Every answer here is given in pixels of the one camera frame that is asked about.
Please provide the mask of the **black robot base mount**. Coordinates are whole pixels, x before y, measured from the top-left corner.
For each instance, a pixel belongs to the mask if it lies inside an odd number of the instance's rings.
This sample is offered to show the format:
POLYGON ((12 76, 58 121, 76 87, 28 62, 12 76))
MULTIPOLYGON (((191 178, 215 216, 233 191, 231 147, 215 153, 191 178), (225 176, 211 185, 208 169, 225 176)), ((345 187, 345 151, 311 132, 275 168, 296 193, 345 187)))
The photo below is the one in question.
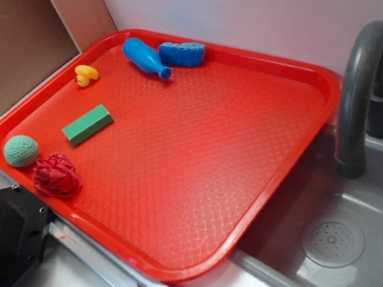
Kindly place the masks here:
POLYGON ((24 187, 0 189, 0 287, 17 287, 42 263, 49 207, 24 187))

